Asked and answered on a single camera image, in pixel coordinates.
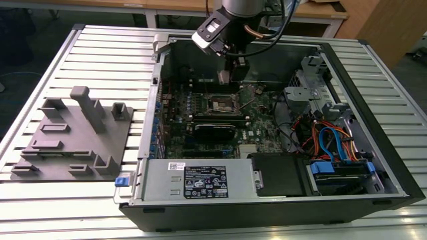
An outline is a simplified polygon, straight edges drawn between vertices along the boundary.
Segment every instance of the blue tab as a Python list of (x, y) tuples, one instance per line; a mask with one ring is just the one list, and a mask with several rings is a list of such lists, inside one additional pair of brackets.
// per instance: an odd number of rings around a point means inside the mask
[(333, 166), (329, 161), (316, 161), (309, 165), (312, 174), (333, 174)]
[(129, 177), (116, 177), (113, 181), (113, 185), (120, 187), (128, 187), (129, 186)]
[(367, 165), (367, 169), (368, 169), (369, 173), (371, 174), (375, 173), (376, 170), (375, 170), (373, 163), (368, 161), (365, 165)]
[(309, 168), (310, 168), (310, 173), (312, 174), (317, 174), (318, 173), (318, 169), (317, 169), (316, 163), (310, 164)]

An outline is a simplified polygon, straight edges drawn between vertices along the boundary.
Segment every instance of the aluminum extrusion table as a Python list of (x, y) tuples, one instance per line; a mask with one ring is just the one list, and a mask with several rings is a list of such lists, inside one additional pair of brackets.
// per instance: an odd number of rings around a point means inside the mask
[[(68, 98), (70, 88), (90, 88), (102, 105), (134, 108), (121, 173), (137, 167), (140, 135), (153, 65), (153, 36), (190, 31), (86, 25), (73, 29), (0, 144), (0, 239), (413, 239), (427, 237), (427, 200), (376, 212), (351, 223), (297, 225), (174, 233), (141, 232), (118, 211), (129, 187), (112, 182), (13, 183), (10, 169), (36, 131), (44, 98)], [(290, 41), (318, 38), (285, 36)], [(328, 39), (336, 55), (427, 194), (427, 117), (368, 45)], [(341, 90), (334, 83), (336, 93)], [(76, 105), (70, 99), (65, 104)]]

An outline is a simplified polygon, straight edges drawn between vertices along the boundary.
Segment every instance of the warning label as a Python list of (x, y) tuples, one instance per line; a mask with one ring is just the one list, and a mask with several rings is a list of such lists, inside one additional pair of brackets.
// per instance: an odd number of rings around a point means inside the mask
[(182, 193), (186, 199), (228, 198), (225, 166), (185, 166)]

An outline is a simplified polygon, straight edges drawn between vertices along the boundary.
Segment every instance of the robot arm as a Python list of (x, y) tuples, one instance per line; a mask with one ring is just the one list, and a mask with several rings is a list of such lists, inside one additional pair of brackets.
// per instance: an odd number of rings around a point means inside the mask
[[(265, 36), (256, 32), (261, 18), (265, 16), (262, 12), (265, 0), (221, 0), (221, 8), (213, 11), (192, 35), (193, 42), (205, 53), (213, 51), (217, 56), (237, 58), (260, 53), (244, 54), (246, 45), (256, 38), (268, 40), (277, 37), (278, 41), (298, 1), (300, 0), (280, 0), (282, 16), (281, 27), (273, 35)], [(286, 18), (284, 17), (285, 2), (290, 2)]]
[(244, 50), (254, 40), (244, 25), (258, 28), (264, 6), (265, 0), (221, 0), (221, 8), (213, 11), (192, 35), (198, 48), (205, 53), (213, 51), (217, 56), (225, 55), (232, 45), (238, 51)]

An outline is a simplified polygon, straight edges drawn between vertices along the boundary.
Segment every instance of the black cable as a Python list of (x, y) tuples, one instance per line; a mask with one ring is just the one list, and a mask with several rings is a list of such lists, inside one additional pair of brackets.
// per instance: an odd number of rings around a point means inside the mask
[(205, 0), (205, 18), (210, 17), (210, 13), (209, 13), (209, 2), (208, 0)]
[(258, 50), (258, 51), (249, 52), (249, 53), (230, 53), (230, 52), (225, 52), (225, 56), (233, 57), (233, 58), (244, 58), (244, 57), (249, 57), (249, 56), (261, 54), (262, 52), (268, 51), (268, 50), (276, 45), (276, 43), (280, 41), (281, 35), (282, 35), (282, 33), (285, 32), (285, 29), (286, 29), (286, 27), (288, 27), (288, 25), (289, 25), (290, 18), (292, 18), (292, 15), (293, 15), (296, 3), (297, 3), (297, 0), (293, 0), (293, 3), (292, 3), (292, 6), (290, 6), (290, 10), (289, 10), (286, 19), (285, 19), (284, 24), (282, 24), (282, 26), (281, 26), (281, 29), (280, 29), (280, 31), (278, 31), (277, 37), (276, 37), (276, 39), (272, 41), (272, 43), (270, 43), (264, 49), (261, 49), (261, 50)]
[(277, 121), (276, 121), (276, 108), (277, 108), (277, 103), (278, 103), (278, 100), (280, 100), (280, 96), (281, 94), (277, 96), (277, 100), (274, 101), (274, 104), (273, 104), (273, 107), (272, 107), (272, 122), (273, 122), (273, 125), (277, 127), (280, 133), (285, 136), (285, 138), (290, 141), (290, 143), (293, 144), (293, 146), (296, 147), (297, 151), (304, 154), (305, 151), (301, 149), (298, 143), (292, 139), (292, 137), (281, 130), (281, 128), (278, 127), (277, 125)]

